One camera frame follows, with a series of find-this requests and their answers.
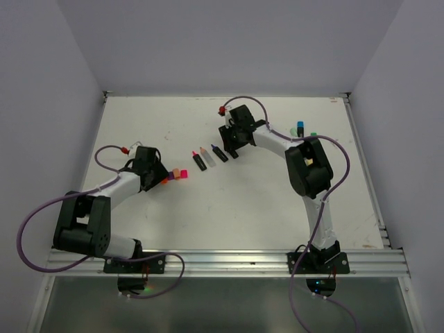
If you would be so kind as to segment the peach highlighter cap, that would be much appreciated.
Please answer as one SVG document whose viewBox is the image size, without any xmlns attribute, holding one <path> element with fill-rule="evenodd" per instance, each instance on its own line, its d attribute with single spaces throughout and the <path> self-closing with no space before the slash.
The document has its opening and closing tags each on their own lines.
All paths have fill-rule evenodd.
<svg viewBox="0 0 444 333">
<path fill-rule="evenodd" d="M 173 170 L 173 177 L 175 180 L 181 179 L 181 170 L 180 169 L 174 169 Z"/>
</svg>

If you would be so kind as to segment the purple black highlighter pen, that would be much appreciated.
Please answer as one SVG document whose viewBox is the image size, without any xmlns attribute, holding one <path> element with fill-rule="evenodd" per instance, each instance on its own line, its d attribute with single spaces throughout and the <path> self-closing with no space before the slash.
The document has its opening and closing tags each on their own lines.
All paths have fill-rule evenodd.
<svg viewBox="0 0 444 333">
<path fill-rule="evenodd" d="M 220 159 L 222 162 L 228 161 L 227 155 L 217 145 L 212 144 L 211 147 L 212 152 L 218 157 L 218 159 Z"/>
</svg>

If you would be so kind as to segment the blue highlighter pen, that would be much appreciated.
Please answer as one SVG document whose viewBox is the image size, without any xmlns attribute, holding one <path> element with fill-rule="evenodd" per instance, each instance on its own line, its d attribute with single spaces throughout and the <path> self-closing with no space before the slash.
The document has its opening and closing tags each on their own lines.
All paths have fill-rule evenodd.
<svg viewBox="0 0 444 333">
<path fill-rule="evenodd" d="M 296 133 L 297 133 L 297 137 L 304 137 L 305 136 L 304 121 L 298 121 L 297 122 Z"/>
</svg>

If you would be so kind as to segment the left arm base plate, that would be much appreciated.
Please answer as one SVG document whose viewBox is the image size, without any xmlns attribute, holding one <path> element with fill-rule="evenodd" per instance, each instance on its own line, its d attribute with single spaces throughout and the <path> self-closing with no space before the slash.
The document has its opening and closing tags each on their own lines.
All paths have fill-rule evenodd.
<svg viewBox="0 0 444 333">
<path fill-rule="evenodd" d="M 103 272 L 110 274 L 163 274 L 165 264 L 165 253 L 142 252 L 135 259 L 107 259 Z"/>
</svg>

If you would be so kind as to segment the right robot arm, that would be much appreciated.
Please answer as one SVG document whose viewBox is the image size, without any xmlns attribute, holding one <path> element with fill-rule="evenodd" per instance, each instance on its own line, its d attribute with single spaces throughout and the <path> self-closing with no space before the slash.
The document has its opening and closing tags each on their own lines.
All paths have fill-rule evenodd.
<svg viewBox="0 0 444 333">
<path fill-rule="evenodd" d="M 331 187 L 333 170 L 320 141 L 285 138 L 265 120 L 256 121 L 246 105 L 231 110 L 222 106 L 219 115 L 225 119 L 225 125 L 219 128 L 223 148 L 233 158 L 240 148 L 250 144 L 285 160 L 291 187 L 305 205 L 310 232 L 306 254 L 288 254 L 289 261 L 294 261 L 289 268 L 296 273 L 327 273 L 341 249 L 325 196 Z"/>
</svg>

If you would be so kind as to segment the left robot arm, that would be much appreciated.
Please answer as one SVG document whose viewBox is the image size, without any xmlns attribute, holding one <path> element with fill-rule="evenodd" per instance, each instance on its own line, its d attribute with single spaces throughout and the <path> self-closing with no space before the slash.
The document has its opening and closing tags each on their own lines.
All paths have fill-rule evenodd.
<svg viewBox="0 0 444 333">
<path fill-rule="evenodd" d="M 112 210 L 130 197 L 154 188 L 168 175 L 157 148 L 138 146 L 135 156 L 117 171 L 116 180 L 90 194 L 67 194 L 60 208 L 53 247 L 88 257 L 116 258 L 128 272 L 139 271 L 144 264 L 142 243 L 112 233 Z"/>
</svg>

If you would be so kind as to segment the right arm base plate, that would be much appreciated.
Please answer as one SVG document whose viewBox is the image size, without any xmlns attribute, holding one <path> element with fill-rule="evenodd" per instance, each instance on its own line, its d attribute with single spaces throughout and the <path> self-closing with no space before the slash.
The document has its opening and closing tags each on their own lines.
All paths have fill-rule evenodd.
<svg viewBox="0 0 444 333">
<path fill-rule="evenodd" d="M 349 274 L 350 266 L 346 253 L 340 252 L 333 258 L 325 261 L 315 258 L 312 253 L 307 253 L 296 268 L 298 275 L 329 275 L 329 274 Z"/>
</svg>

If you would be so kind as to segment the black pink highlighter pen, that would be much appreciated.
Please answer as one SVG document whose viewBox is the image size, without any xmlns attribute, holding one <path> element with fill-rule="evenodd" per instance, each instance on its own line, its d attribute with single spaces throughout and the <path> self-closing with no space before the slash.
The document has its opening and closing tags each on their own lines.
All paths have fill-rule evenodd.
<svg viewBox="0 0 444 333">
<path fill-rule="evenodd" d="M 192 158 L 201 171 L 205 171 L 207 169 L 202 157 L 196 151 L 192 151 Z"/>
</svg>

